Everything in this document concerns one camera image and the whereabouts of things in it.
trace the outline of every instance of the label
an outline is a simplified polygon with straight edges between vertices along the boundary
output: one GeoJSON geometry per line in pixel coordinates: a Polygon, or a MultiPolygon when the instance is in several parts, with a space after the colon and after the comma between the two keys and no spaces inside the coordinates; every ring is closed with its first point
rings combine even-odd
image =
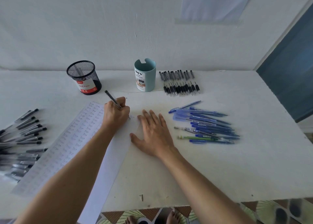
{"type": "Polygon", "coordinates": [[[136,84],[137,88],[141,91],[146,91],[146,74],[138,72],[135,69],[135,75],[136,75],[136,84]]]}
{"type": "Polygon", "coordinates": [[[87,80],[74,80],[77,87],[80,89],[83,93],[92,93],[97,90],[96,85],[92,79],[87,80]]]}

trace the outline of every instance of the paper on wall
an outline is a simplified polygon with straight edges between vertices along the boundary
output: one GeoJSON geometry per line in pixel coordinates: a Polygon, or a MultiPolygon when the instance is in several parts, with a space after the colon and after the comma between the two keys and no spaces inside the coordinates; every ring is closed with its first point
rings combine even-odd
{"type": "Polygon", "coordinates": [[[248,0],[182,0],[181,20],[233,22],[239,20],[248,0]]]}
{"type": "MultiPolygon", "coordinates": [[[[92,138],[102,124],[103,105],[90,102],[62,132],[51,147],[14,187],[12,193],[34,196],[42,186],[92,138]]],[[[111,187],[131,144],[129,134],[136,132],[139,121],[131,119],[115,134],[101,163],[95,184],[78,222],[96,223],[111,187]]]]}

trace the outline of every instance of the black mesh pen holder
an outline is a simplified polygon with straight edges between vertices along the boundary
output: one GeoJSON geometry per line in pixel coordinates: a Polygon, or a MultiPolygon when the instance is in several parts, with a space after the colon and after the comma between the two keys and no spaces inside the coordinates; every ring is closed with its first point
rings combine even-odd
{"type": "Polygon", "coordinates": [[[80,92],[94,95],[101,90],[101,83],[96,73],[96,66],[91,61],[78,61],[71,64],[66,73],[75,80],[80,92]]]}

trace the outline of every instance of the tabletop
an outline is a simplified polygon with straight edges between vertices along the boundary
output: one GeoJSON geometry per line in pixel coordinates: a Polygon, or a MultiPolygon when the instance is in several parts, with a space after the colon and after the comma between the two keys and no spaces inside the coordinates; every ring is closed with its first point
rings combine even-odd
{"type": "MultiPolygon", "coordinates": [[[[133,71],[97,74],[101,91],[83,95],[64,71],[0,71],[0,127],[39,108],[48,127],[42,146],[49,147],[89,101],[106,103],[109,90],[125,96],[133,113],[162,113],[180,153],[233,201],[313,196],[313,146],[255,71],[194,71],[201,94],[181,97],[166,96],[158,72],[147,93],[137,89],[133,71]],[[241,139],[201,146],[176,139],[189,134],[174,126],[188,123],[173,121],[168,111],[196,100],[202,100],[199,108],[227,114],[224,120],[241,139]]],[[[10,194],[13,187],[0,178],[0,219],[17,217],[30,201],[10,194]]],[[[161,162],[130,146],[102,211],[183,205],[185,196],[161,162]]]]}

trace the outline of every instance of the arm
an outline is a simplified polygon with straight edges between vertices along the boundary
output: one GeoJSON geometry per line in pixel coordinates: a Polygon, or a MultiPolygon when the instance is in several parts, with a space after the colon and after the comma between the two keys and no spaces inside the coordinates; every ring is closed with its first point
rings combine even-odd
{"type": "Polygon", "coordinates": [[[106,149],[128,119],[125,98],[104,105],[103,123],[92,139],[42,187],[15,224],[75,224],[96,181],[106,149]]]}
{"type": "Polygon", "coordinates": [[[131,134],[131,141],[148,155],[158,157],[173,175],[195,211],[200,223],[254,223],[240,207],[186,161],[174,147],[173,139],[161,114],[150,110],[139,115],[144,140],[131,134]]]}

